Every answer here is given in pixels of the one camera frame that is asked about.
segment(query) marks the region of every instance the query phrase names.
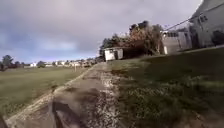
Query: window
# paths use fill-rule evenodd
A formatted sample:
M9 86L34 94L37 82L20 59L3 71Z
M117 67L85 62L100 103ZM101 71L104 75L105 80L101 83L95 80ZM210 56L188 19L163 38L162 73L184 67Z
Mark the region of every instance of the window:
M110 49L110 53L113 53L114 51L113 51L113 49Z
M206 16L200 16L200 18L199 18L198 20L198 22L206 22L207 20L208 20L208 18L206 17Z

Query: bare ground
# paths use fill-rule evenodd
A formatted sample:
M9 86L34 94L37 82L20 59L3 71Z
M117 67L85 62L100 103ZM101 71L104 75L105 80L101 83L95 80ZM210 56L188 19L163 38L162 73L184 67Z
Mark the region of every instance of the bare ground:
M14 128L117 128L116 87L111 79L107 64L98 64L7 123Z

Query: grass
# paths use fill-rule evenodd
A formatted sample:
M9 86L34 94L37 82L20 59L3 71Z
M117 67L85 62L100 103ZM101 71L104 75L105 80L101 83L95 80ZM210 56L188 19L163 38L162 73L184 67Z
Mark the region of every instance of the grass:
M173 127L182 119L224 111L224 49L110 63L127 127Z
M0 72L0 113L10 116L46 93L53 85L64 85L85 69L13 69Z

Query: house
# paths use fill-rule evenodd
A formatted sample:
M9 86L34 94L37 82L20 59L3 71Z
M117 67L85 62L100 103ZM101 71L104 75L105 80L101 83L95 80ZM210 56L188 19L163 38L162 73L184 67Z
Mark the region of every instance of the house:
M162 42L165 54L173 54L192 48L188 30L185 31L162 31Z
M36 63L36 62L31 63L31 64L30 64L30 67L31 67L31 68L35 68L35 67L37 67L37 63Z
M203 0L190 22L197 32L199 45L214 45L212 38L215 31L224 32L224 0Z
M45 65L46 65L46 67L53 67L53 63L52 62L46 62Z
M81 67L81 64L80 64L80 62L70 62L69 66L70 67Z
M123 59L123 49L120 47L106 48L104 53L106 61Z

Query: shed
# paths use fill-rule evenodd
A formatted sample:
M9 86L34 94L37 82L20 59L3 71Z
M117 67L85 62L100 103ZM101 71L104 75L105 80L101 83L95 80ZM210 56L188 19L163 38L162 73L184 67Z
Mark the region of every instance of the shed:
M123 59L123 48L121 47L106 48L104 53L106 61Z
M173 54L192 48L191 38L188 31L163 31L163 45L165 54Z

